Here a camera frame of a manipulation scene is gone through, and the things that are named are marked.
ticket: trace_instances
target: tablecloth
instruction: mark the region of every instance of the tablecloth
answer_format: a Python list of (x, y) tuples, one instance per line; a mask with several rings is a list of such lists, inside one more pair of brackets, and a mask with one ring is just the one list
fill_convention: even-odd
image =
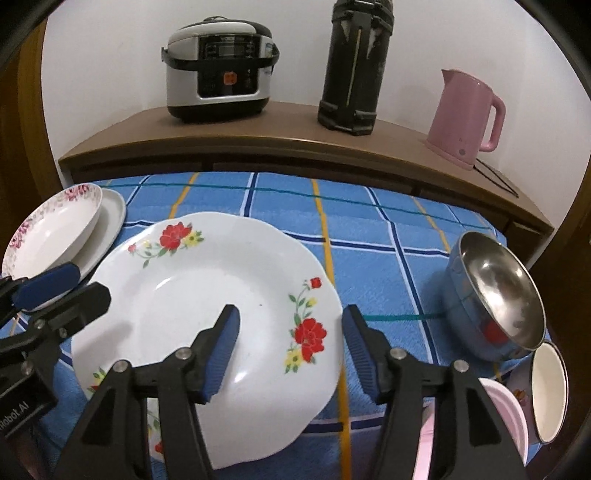
[[(443, 311), (441, 276), (462, 232), (480, 231), (505, 243), (478, 213), (387, 190), (272, 173), (189, 172), (99, 184), (120, 192), (127, 203), (115, 245), (155, 222), (192, 212), (257, 218), (302, 242), (324, 265), (342, 304), (357, 304), (369, 325), (382, 330), (393, 346), (435, 364), (463, 358), (483, 377), (500, 378), (514, 366), (473, 357), (437, 316)], [(25, 327), (21, 319), (16, 331)], [(69, 341), (62, 350), (54, 379), (60, 401), (37, 427), (52, 465), (86, 404)], [(346, 382), (293, 444), (266, 459), (219, 470), (217, 478), (364, 478), (384, 409), (362, 392), (348, 351), (345, 372)], [(154, 461), (153, 468), (155, 479), (166, 478), (161, 463)]]

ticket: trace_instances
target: pink floral bowl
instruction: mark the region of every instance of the pink floral bowl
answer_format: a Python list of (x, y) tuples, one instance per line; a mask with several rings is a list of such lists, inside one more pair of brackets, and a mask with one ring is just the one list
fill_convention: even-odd
[(46, 200), (14, 232), (2, 274), (31, 278), (72, 260), (95, 228), (102, 198), (98, 185), (83, 183)]

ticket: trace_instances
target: blue bowl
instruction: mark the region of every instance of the blue bowl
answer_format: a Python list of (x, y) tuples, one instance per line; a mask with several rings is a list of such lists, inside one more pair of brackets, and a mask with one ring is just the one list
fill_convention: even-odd
[(507, 247), (480, 232), (465, 232), (454, 245), (443, 304), (455, 334), (484, 360), (522, 358), (544, 340), (544, 306), (529, 273)]

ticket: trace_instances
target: orange button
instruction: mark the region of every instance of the orange button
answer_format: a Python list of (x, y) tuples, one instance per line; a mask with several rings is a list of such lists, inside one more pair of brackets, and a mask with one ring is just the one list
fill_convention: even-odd
[(235, 85), (237, 81), (238, 75), (236, 75), (236, 72), (226, 72), (223, 74), (224, 85)]

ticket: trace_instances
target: rice cooker display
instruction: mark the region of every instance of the rice cooker display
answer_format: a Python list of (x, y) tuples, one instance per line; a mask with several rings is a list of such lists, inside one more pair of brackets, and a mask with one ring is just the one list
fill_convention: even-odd
[[(199, 59), (257, 58), (261, 39), (257, 35), (206, 35), (199, 37)], [(258, 90), (258, 69), (238, 72), (199, 72), (197, 91), (201, 98), (248, 95)]]

